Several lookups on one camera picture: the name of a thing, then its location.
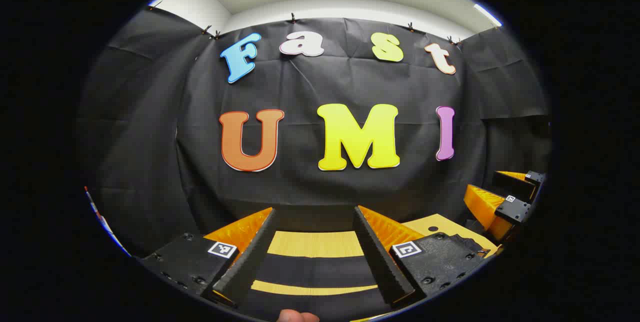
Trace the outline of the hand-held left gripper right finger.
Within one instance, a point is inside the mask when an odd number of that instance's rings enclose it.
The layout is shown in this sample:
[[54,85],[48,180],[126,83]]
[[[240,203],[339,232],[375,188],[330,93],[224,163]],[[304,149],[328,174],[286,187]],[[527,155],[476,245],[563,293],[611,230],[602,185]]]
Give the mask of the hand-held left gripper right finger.
[[382,298],[393,308],[436,299],[498,251],[486,237],[438,213],[397,222],[359,205],[352,226]]

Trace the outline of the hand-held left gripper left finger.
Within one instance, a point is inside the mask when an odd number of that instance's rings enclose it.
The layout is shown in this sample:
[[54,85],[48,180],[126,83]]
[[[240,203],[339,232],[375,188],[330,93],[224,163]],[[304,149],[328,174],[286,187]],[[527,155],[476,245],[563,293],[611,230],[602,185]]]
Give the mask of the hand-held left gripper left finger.
[[206,235],[185,232],[138,261],[189,295],[237,308],[253,286],[277,226],[278,212],[268,207]]

